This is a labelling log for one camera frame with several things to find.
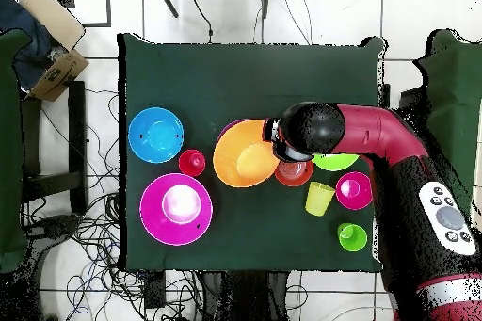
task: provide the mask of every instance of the dark green tablecloth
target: dark green tablecloth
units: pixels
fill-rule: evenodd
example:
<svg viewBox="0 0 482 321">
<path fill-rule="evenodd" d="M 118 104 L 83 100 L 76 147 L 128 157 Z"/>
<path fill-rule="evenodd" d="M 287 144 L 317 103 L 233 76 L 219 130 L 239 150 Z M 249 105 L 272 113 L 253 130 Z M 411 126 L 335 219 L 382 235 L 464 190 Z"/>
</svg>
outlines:
<svg viewBox="0 0 482 321">
<path fill-rule="evenodd" d="M 377 38 L 364 47 L 156 45 L 131 35 L 120 38 L 120 52 L 126 53 L 121 137 L 127 138 L 130 121 L 142 109 L 161 106 L 174 112 L 185 128 L 184 149 L 206 156 L 199 180 L 214 205 L 211 226 L 195 243 L 170 247 L 152 239 L 140 221 L 139 200 L 153 179 L 179 171 L 178 156 L 153 165 L 127 148 L 126 267 L 379 271 L 371 250 L 372 205 L 349 211 L 334 198 L 323 217 L 314 217 L 304 209 L 308 185 L 289 188 L 273 176 L 252 188 L 231 188 L 215 175 L 212 156 L 219 132 L 233 120 L 277 116 L 291 104 L 310 100 L 377 105 L 382 49 Z M 367 172 L 368 167 L 359 160 L 350 170 Z M 312 181 L 335 186 L 343 174 L 316 169 Z M 336 229 L 346 221 L 362 225 L 369 235 L 360 252 L 339 246 Z"/>
<path fill-rule="evenodd" d="M 0 33 L 0 272 L 13 271 L 24 257 L 20 226 L 24 144 L 20 91 L 13 58 L 31 39 L 22 30 Z"/>
<path fill-rule="evenodd" d="M 432 104 L 427 127 L 457 173 L 446 182 L 469 215 L 482 99 L 482 44 L 465 42 L 457 32 L 444 29 L 430 36 L 427 51 L 417 61 Z"/>
</svg>

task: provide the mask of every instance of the floor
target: floor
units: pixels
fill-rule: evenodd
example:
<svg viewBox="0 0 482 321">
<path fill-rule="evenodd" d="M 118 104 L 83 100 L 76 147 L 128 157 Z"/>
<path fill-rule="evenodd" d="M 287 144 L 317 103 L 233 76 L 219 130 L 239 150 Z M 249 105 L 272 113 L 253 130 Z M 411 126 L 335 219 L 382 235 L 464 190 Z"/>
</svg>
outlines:
<svg viewBox="0 0 482 321">
<path fill-rule="evenodd" d="M 115 144 L 119 137 L 115 119 L 119 115 L 118 98 L 112 92 L 117 90 L 118 81 L 116 34 L 136 33 L 157 43 L 208 41 L 207 24 L 198 13 L 193 0 L 171 1 L 180 14 L 178 19 L 171 16 L 163 0 L 110 0 L 111 26 L 88 27 L 85 36 L 76 46 L 76 50 L 90 63 L 78 78 L 84 80 L 90 90 L 87 94 L 90 185 L 94 185 L 96 181 L 95 173 L 106 173 L 104 161 L 99 157 L 98 151 L 104 156 L 113 145 L 107 162 L 113 167 L 119 165 L 119 152 Z M 253 42 L 253 28 L 260 9 L 260 0 L 197 1 L 212 24 L 213 42 Z M 299 28 L 309 40 L 310 23 L 303 0 L 286 1 Z M 265 43 L 306 44 L 290 16 L 286 1 L 269 1 L 265 20 Z M 78 2 L 94 6 L 99 0 Z M 397 107 L 401 91 L 422 84 L 422 75 L 411 61 L 424 55 L 430 32 L 438 28 L 455 28 L 466 40 L 477 41 L 482 38 L 482 0 L 306 0 L 306 3 L 311 13 L 314 44 L 358 45 L 369 36 L 380 36 L 388 42 L 383 60 L 383 81 L 392 86 L 391 107 Z M 88 16 L 86 13 L 88 14 L 88 11 L 84 11 L 83 16 Z M 259 23 L 254 39 L 261 42 Z M 67 99 L 68 92 L 53 103 L 43 103 L 45 113 L 64 136 L 68 134 Z M 482 143 L 482 136 L 479 136 L 479 141 Z M 48 174 L 67 170 L 67 152 L 66 141 L 42 116 L 42 172 Z M 482 182 L 479 183 L 479 180 L 482 180 L 482 175 L 476 177 L 474 193 L 479 190 L 477 185 L 482 189 Z M 102 185 L 105 192 L 116 191 L 119 187 L 114 177 L 105 177 Z M 102 190 L 98 185 L 88 191 L 90 200 L 101 194 Z M 38 202 L 34 203 L 33 207 L 39 205 Z M 68 195 L 57 194 L 49 197 L 47 205 L 40 213 L 51 216 L 69 211 Z M 87 254 L 73 241 L 52 249 L 41 278 L 45 313 L 54 313 L 63 321 L 72 312 L 69 298 L 72 299 L 73 292 L 78 288 L 78 278 L 73 276 L 85 275 L 88 264 Z M 176 272 L 168 273 L 169 281 L 178 278 Z M 299 273 L 292 272 L 288 285 L 299 284 L 299 279 Z M 302 286 L 308 292 L 307 301 L 300 309 L 289 311 L 292 321 L 392 320 L 388 295 L 383 291 L 379 275 L 303 272 Z M 175 298 L 181 288 L 181 283 L 171 285 L 169 296 Z M 131 304 L 121 297 L 110 298 L 107 305 L 109 293 L 103 290 L 100 284 L 99 289 L 92 289 L 86 294 L 90 312 L 75 313 L 71 321 L 92 321 L 91 315 L 97 313 L 103 305 L 104 310 L 99 313 L 97 321 L 142 321 Z M 298 293 L 297 287 L 290 288 L 286 297 L 287 307 L 297 306 L 305 297 L 304 292 Z M 193 313 L 192 308 L 189 310 L 185 312 L 187 317 Z"/>
</svg>

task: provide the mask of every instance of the blue bowl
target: blue bowl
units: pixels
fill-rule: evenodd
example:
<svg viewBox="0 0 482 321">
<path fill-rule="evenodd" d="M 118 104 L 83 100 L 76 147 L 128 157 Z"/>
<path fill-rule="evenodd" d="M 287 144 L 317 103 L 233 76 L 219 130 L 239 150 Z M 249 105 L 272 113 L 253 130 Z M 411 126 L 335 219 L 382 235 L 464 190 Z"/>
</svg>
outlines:
<svg viewBox="0 0 482 321">
<path fill-rule="evenodd" d="M 139 112 L 129 126 L 129 145 L 142 160 L 164 163 L 176 156 L 184 142 L 183 125 L 167 109 L 152 107 Z"/>
</svg>

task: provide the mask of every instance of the orange bowl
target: orange bowl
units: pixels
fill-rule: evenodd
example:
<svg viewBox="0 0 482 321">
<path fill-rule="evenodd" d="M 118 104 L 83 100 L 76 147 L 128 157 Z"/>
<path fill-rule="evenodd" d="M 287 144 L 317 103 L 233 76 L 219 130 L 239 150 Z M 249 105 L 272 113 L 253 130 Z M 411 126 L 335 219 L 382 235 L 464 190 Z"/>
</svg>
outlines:
<svg viewBox="0 0 482 321">
<path fill-rule="evenodd" d="M 213 163 L 224 184 L 254 186 L 273 175 L 280 160 L 273 154 L 273 144 L 262 139 L 264 124 L 262 120 L 241 121 L 221 137 Z"/>
</svg>

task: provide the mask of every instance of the cardboard box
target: cardboard box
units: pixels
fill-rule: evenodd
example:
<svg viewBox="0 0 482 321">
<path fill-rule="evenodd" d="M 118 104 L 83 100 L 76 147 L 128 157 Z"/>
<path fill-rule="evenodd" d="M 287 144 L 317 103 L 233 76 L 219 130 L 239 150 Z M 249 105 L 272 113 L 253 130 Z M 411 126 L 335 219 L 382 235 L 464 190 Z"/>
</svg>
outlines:
<svg viewBox="0 0 482 321">
<path fill-rule="evenodd" d="M 86 30 L 57 0 L 19 0 L 19 4 L 43 24 L 67 51 L 56 59 L 27 94 L 27 97 L 55 101 L 88 65 L 73 49 Z"/>
</svg>

